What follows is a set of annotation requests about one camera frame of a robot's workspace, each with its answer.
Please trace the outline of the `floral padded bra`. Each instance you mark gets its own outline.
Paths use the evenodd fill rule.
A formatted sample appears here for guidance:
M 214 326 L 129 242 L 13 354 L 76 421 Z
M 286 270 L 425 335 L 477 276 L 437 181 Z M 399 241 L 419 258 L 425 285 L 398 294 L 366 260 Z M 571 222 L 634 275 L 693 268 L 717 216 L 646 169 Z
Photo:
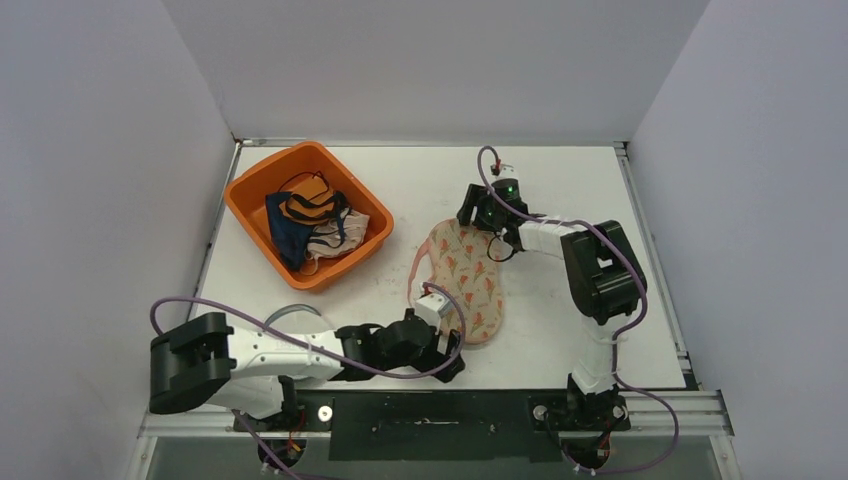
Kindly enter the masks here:
M 493 234 L 462 226 L 455 218 L 444 220 L 419 247 L 408 276 L 407 297 L 412 300 L 413 293 L 421 290 L 414 285 L 419 267 L 423 263 L 430 266 L 427 280 L 457 300 L 465 316 L 461 325 L 458 314 L 449 313 L 440 330 L 463 332 L 471 345 L 492 340 L 504 321 L 506 298 L 498 263 L 489 252 L 493 239 Z

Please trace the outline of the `white mesh laundry bag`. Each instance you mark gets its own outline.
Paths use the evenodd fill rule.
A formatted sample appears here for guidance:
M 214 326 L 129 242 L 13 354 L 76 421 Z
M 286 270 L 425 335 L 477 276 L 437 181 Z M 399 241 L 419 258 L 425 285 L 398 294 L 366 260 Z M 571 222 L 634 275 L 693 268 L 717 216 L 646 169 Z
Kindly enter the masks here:
M 263 328 L 268 330 L 271 327 L 288 333 L 320 333 L 336 329 L 317 308 L 304 303 L 286 305 L 271 313 L 263 322 Z

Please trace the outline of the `navy blue bra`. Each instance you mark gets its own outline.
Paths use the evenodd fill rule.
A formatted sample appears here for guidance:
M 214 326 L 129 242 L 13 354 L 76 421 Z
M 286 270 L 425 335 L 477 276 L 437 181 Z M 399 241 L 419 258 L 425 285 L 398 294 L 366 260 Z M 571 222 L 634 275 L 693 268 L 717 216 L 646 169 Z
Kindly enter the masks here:
M 313 227 L 295 222 L 284 215 L 281 207 L 289 197 L 288 192 L 267 194 L 265 206 L 271 242 L 276 253 L 288 270 L 299 271 L 306 262 Z

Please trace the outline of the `orange plastic tub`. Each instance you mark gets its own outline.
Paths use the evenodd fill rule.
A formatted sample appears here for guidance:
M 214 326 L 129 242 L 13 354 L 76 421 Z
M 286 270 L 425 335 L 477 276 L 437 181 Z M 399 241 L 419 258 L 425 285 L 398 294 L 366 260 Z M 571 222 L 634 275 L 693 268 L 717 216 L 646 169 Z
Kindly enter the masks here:
M 235 178 L 224 200 L 293 288 L 318 292 L 381 248 L 394 219 L 323 145 L 302 142 Z

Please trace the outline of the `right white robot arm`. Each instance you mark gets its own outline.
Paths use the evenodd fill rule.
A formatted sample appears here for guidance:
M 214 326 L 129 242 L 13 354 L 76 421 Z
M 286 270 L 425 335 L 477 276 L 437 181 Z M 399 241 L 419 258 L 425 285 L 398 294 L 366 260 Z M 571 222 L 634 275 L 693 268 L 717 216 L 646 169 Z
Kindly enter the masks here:
M 575 427 L 588 429 L 621 407 L 619 345 L 647 315 L 647 281 L 623 227 L 532 214 L 514 178 L 469 185 L 457 219 L 495 234 L 516 252 L 563 261 L 586 330 L 584 351 L 568 377 L 565 414 Z

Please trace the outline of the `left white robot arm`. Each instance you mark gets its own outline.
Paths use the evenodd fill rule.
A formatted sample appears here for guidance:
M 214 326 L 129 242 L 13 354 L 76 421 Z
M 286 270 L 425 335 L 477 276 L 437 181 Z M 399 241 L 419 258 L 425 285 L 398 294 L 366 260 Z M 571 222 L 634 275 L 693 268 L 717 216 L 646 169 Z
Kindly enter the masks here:
M 228 324 L 213 312 L 167 331 L 150 344 L 150 400 L 157 415 L 202 405 L 235 409 L 282 431 L 297 420 L 297 380 L 359 382 L 411 367 L 442 383 L 465 368 L 461 335 L 450 332 L 439 349 L 435 327 L 407 310 L 388 326 L 362 324 L 290 341 L 270 331 Z

